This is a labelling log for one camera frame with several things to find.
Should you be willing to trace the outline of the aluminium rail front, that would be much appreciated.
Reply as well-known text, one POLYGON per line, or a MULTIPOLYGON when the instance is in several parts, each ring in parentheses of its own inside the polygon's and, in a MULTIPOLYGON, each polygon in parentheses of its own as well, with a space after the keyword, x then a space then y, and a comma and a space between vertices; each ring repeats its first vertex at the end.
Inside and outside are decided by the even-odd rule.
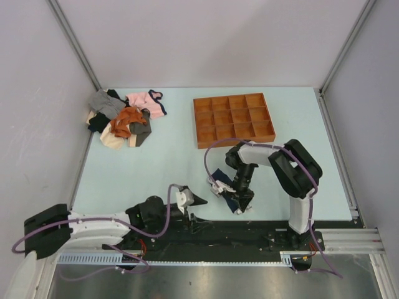
POLYGON ((328 254, 384 254, 378 229, 319 229, 328 254))

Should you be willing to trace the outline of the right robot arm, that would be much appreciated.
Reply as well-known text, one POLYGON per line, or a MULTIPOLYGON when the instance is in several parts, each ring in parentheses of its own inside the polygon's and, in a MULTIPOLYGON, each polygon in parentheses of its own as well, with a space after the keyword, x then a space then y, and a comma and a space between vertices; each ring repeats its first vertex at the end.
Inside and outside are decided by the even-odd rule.
POLYGON ((260 165, 271 167, 290 199, 289 229, 286 239, 277 243, 295 250, 309 244, 314 223, 310 199, 318 191, 323 172, 298 140, 291 139, 282 146, 244 140, 225 154, 225 163, 236 170, 229 193, 241 212, 254 197, 249 187, 254 170, 260 165))

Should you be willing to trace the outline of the wooden compartment tray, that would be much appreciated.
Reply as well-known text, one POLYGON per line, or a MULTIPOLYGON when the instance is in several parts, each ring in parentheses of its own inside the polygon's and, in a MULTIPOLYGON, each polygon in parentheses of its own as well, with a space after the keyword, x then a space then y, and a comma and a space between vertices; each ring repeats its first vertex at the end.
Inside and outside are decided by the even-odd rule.
POLYGON ((225 95, 193 100, 199 149, 233 146, 233 140, 270 143, 276 138, 263 93, 225 95))

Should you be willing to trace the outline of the aluminium corner post right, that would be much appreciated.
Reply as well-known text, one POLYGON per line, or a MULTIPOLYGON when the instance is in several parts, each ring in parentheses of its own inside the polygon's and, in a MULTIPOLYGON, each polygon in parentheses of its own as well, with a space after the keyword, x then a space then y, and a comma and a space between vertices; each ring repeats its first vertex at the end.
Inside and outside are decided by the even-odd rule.
POLYGON ((378 3, 377 0, 367 0, 363 5, 358 17, 356 18, 348 36, 346 37, 344 44, 339 50, 337 57, 335 58, 330 70, 327 73, 326 78, 322 82, 319 88, 319 93, 323 97, 328 90, 331 82, 333 81, 336 73, 339 71, 340 66, 344 62, 347 54, 354 45, 358 35, 360 34, 363 26, 365 25, 368 17, 371 15, 375 5, 378 3))

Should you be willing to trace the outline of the aluminium corner post left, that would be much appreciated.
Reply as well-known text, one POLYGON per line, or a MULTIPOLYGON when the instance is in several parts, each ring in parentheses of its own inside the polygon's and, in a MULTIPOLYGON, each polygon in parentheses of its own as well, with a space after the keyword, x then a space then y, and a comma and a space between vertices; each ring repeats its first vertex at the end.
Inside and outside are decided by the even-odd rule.
POLYGON ((57 0, 46 0, 47 5, 49 6, 50 11, 53 13, 56 21, 58 22, 62 32, 65 35, 65 38, 69 45, 71 46, 72 51, 74 52, 77 60, 79 61, 83 71, 86 76, 89 78, 91 84, 94 89, 100 90, 102 86, 84 52, 83 47, 81 46, 79 39, 77 38, 75 31, 73 30, 70 22, 65 14, 62 6, 57 0))

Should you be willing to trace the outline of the pink underwear with navy trim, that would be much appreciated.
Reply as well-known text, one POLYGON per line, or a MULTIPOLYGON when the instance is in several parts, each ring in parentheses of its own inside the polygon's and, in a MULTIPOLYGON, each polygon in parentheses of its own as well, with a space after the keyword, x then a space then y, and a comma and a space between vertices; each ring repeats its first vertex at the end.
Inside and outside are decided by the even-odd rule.
POLYGON ((131 107, 148 110, 152 120, 167 115, 165 107, 160 102, 163 98, 161 92, 150 89, 148 92, 129 93, 125 98, 131 107))

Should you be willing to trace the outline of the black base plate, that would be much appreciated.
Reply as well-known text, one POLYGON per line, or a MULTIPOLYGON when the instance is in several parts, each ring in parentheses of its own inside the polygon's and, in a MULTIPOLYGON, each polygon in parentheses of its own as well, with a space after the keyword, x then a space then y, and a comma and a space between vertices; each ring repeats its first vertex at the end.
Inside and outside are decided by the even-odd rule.
POLYGON ((116 248, 143 250, 148 253, 165 249, 169 245, 256 245, 276 251, 325 249, 322 233, 315 231, 297 235, 287 221, 212 221, 213 226, 199 232, 190 232, 187 224, 170 224, 166 233, 158 238, 129 232, 116 248))

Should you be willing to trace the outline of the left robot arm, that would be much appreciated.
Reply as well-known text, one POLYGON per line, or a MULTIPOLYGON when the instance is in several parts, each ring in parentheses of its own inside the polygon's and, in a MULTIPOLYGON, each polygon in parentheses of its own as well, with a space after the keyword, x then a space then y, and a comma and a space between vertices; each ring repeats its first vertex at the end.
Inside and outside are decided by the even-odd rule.
POLYGON ((83 215, 69 211, 66 204, 56 204, 24 221, 24 253, 35 252, 38 259, 60 249, 107 247, 131 249, 138 239, 162 236, 171 222, 189 224, 187 208, 202 206, 200 198, 184 186, 170 204, 158 196, 123 212, 109 215, 83 215))

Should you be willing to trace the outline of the grey ribbed underwear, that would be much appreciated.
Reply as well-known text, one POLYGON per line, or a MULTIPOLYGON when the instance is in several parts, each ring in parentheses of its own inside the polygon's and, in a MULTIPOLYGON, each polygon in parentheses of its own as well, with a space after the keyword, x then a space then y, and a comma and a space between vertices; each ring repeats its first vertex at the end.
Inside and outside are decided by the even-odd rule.
POLYGON ((89 100, 93 112, 102 113, 108 119, 113 120, 126 107, 125 102, 111 97, 104 90, 97 91, 89 100))

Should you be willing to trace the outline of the navy underwear with white trim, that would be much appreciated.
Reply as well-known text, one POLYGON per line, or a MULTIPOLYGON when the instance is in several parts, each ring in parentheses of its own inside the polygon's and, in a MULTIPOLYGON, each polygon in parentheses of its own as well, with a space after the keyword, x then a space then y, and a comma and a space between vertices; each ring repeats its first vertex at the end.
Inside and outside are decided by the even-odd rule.
POLYGON ((219 168, 207 178, 207 182, 217 197, 224 198, 233 214, 240 215, 252 208, 250 202, 254 197, 254 192, 250 189, 245 191, 233 189, 233 181, 219 168))

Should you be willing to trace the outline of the aluminium corner post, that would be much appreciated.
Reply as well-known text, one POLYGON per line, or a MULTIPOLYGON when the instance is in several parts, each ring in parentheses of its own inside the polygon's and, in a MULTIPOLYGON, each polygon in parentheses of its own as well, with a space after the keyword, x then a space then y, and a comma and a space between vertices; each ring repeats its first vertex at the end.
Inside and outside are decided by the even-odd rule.
POLYGON ((347 54, 354 45, 358 35, 360 34, 363 26, 365 25, 368 17, 371 15, 375 5, 378 3, 377 0, 367 0, 363 5, 358 17, 356 18, 348 36, 346 37, 344 44, 339 50, 337 57, 335 58, 330 70, 327 73, 326 78, 322 82, 319 88, 319 93, 323 97, 328 90, 331 82, 333 81, 336 73, 339 71, 340 66, 344 62, 347 54))
POLYGON ((62 6, 57 0, 46 0, 47 5, 49 6, 50 11, 53 13, 56 21, 58 22, 62 32, 65 35, 65 38, 69 45, 71 46, 72 51, 74 52, 77 60, 79 61, 83 71, 86 76, 89 78, 91 84, 94 89, 100 90, 102 86, 84 52, 83 47, 81 46, 79 39, 77 38, 75 31, 73 30, 70 22, 65 14, 62 6))

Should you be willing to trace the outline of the orange underwear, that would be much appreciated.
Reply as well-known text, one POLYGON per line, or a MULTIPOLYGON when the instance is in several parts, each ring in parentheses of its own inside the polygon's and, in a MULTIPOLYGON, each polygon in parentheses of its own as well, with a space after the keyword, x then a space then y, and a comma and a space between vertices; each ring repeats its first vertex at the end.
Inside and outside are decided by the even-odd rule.
POLYGON ((116 137, 127 139, 130 137, 130 124, 140 123, 146 125, 143 113, 137 107, 126 107, 110 122, 111 133, 116 137))

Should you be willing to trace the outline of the black underwear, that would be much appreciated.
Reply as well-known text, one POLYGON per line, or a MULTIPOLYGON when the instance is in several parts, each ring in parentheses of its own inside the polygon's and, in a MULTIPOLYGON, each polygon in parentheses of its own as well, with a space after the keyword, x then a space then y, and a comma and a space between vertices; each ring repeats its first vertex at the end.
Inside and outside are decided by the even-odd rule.
POLYGON ((110 119, 103 113, 98 113, 89 120, 88 129, 91 132, 102 133, 105 127, 110 123, 110 119))

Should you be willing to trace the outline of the olive and beige underwear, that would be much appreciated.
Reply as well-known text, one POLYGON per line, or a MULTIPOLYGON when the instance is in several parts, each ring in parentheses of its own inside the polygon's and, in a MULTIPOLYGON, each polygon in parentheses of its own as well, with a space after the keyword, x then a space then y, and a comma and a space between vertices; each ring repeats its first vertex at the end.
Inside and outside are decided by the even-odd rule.
POLYGON ((140 147, 151 134, 151 125, 149 120, 147 120, 145 124, 137 122, 130 123, 129 129, 131 133, 128 139, 129 147, 140 147))

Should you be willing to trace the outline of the cream underwear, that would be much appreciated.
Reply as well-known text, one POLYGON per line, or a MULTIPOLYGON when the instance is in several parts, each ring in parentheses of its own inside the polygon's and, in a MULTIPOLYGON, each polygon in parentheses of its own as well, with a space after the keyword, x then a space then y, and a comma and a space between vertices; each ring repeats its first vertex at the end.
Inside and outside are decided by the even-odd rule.
POLYGON ((104 146, 113 150, 119 150, 123 146, 125 139, 122 137, 116 137, 111 132, 111 129, 112 126, 110 123, 108 123, 100 135, 100 140, 104 146))

